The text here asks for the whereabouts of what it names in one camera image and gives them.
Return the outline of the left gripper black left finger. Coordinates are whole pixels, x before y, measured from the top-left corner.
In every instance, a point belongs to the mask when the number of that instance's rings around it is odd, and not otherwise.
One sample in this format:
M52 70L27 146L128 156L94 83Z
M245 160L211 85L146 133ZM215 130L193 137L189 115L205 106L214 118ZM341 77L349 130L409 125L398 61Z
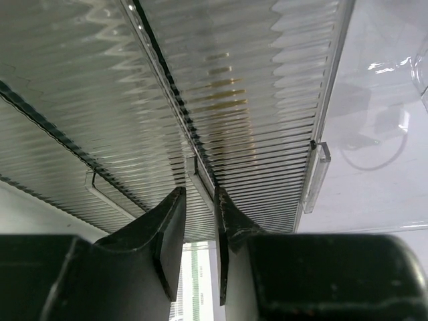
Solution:
M177 298L186 190L95 243L1 236L2 320L168 320Z

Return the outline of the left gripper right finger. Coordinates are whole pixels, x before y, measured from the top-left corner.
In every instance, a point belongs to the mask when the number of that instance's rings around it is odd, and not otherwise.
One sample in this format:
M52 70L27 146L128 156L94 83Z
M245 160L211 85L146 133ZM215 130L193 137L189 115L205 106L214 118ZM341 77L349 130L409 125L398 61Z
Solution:
M427 278L393 235L277 234L215 189L228 320L426 320Z

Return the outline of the clear plastic drawer cabinet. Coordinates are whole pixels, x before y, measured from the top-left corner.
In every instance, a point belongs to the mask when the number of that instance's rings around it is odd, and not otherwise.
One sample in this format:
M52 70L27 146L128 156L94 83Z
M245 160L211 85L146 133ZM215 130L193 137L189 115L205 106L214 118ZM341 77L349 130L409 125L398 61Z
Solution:
M268 231L427 227L426 1L2 1L1 232L214 186Z

